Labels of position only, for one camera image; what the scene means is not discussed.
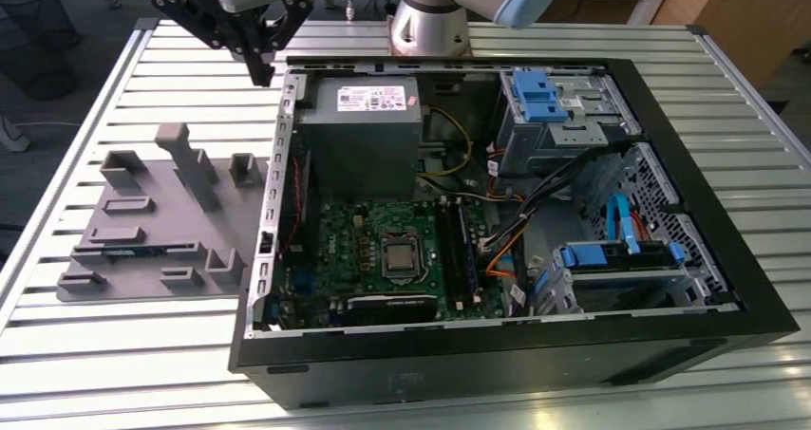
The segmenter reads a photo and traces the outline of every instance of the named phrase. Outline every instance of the connector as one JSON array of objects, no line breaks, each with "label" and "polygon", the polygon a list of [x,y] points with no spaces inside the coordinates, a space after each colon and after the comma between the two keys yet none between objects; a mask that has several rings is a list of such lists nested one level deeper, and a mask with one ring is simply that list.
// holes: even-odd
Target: connector
[{"label": "connector", "polygon": [[345,2],[345,20],[349,22],[355,20],[355,3],[352,3],[352,0]]}]

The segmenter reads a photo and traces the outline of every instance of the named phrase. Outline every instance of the power supply label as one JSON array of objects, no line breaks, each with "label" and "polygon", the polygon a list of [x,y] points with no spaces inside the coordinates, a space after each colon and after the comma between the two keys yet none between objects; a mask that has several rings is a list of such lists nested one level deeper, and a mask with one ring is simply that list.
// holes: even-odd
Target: power supply label
[{"label": "power supply label", "polygon": [[339,89],[339,112],[405,110],[404,86],[343,86]]}]

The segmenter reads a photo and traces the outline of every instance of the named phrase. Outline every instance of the cpu socket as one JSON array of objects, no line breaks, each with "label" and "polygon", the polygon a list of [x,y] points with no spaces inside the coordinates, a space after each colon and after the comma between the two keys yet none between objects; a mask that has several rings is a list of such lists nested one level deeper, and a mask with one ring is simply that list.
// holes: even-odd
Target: cpu socket
[{"label": "cpu socket", "polygon": [[419,280],[421,275],[421,253],[419,238],[415,235],[384,236],[380,239],[383,248],[383,277],[395,285],[403,286]]}]

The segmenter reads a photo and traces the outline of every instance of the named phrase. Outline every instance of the open computer tower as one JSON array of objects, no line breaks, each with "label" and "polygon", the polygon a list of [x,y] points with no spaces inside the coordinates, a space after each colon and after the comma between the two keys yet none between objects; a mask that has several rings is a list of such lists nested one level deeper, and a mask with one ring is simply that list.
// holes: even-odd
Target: open computer tower
[{"label": "open computer tower", "polygon": [[797,330],[629,61],[288,66],[229,365],[283,406],[649,383]]}]

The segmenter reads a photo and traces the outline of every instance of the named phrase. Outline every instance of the black trash bin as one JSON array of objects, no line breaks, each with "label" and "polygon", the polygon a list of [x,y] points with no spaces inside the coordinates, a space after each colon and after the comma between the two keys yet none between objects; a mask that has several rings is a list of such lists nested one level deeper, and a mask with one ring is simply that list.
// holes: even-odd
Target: black trash bin
[{"label": "black trash bin", "polygon": [[10,18],[0,18],[0,73],[34,100],[54,100],[76,87],[64,53],[44,46]]},{"label": "black trash bin", "polygon": [[0,8],[42,47],[66,50],[78,43],[60,0],[0,0]]}]

